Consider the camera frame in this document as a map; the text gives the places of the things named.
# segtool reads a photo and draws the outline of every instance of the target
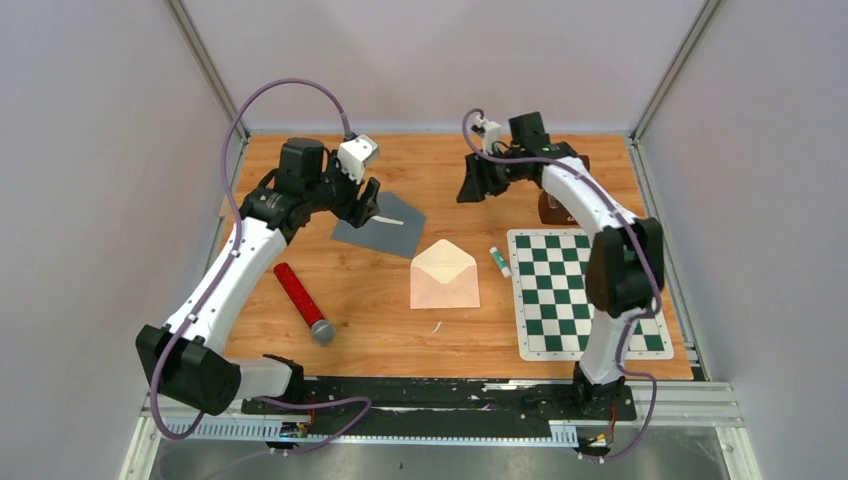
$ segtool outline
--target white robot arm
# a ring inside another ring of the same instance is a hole
[[[158,393],[218,415],[233,400],[284,397],[292,381],[302,381],[302,368],[290,360],[270,355],[233,360],[222,352],[259,278],[312,213],[329,210],[360,227],[379,212],[377,180],[370,179],[360,195],[366,167],[379,155],[377,144],[365,135],[343,142],[329,153],[322,171],[325,151],[316,140],[289,139],[281,149],[279,168],[262,179],[239,209],[239,245],[233,229],[210,270],[165,325],[145,325],[139,332],[136,349],[149,382],[161,363]],[[202,308],[195,311],[198,302]],[[185,328],[187,320],[191,323]],[[178,334],[173,350],[163,358],[165,346]]]
[[[619,349],[630,344],[633,329],[623,336],[627,321],[650,310],[655,295],[626,230],[635,232],[637,247],[662,289],[662,227],[656,219],[640,219],[612,199],[577,152],[565,142],[551,142],[538,112],[509,122],[512,142],[501,151],[494,143],[500,138],[500,125],[482,115],[472,120],[471,131],[483,138],[484,145],[482,151],[465,157],[466,176],[457,202],[480,202],[504,193],[511,182],[531,180],[556,198],[586,232],[592,248],[586,293],[595,314],[588,345],[575,367],[573,391],[581,411],[604,411],[624,388],[619,360],[623,364],[626,347],[624,352]]]

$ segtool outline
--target gray wall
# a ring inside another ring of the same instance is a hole
[[[645,146],[717,380],[768,479],[845,478],[848,3],[731,0]]]
[[[326,84],[354,128],[451,131],[471,107],[542,110],[551,130],[636,126],[702,0],[184,0],[233,98],[271,79]],[[339,131],[304,87],[255,129]]]
[[[0,62],[0,477],[115,478],[135,334],[201,273],[225,122],[161,1],[5,2]]]

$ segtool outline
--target red tube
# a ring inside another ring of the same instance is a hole
[[[300,312],[300,316],[303,317],[303,320],[312,328],[312,325],[315,324],[318,320],[324,320],[324,314],[321,313],[321,310],[318,309],[318,306],[315,305],[315,302],[312,300],[312,297],[309,296],[309,293],[303,288],[303,284],[300,283],[300,280],[297,278],[297,275],[294,274],[294,270],[291,269],[288,263],[281,263],[274,267],[274,275],[277,276],[277,280],[280,281],[280,285],[286,290],[286,293],[289,295],[289,298],[292,299],[292,303],[294,303],[297,311]]]

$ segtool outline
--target gray card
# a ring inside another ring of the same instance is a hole
[[[360,228],[339,221],[331,238],[378,252],[414,257],[427,217],[391,192],[379,193],[377,205],[379,218],[368,220]]]

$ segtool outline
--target envelope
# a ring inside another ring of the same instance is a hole
[[[477,262],[445,239],[412,259],[409,287],[412,309],[480,307]]]

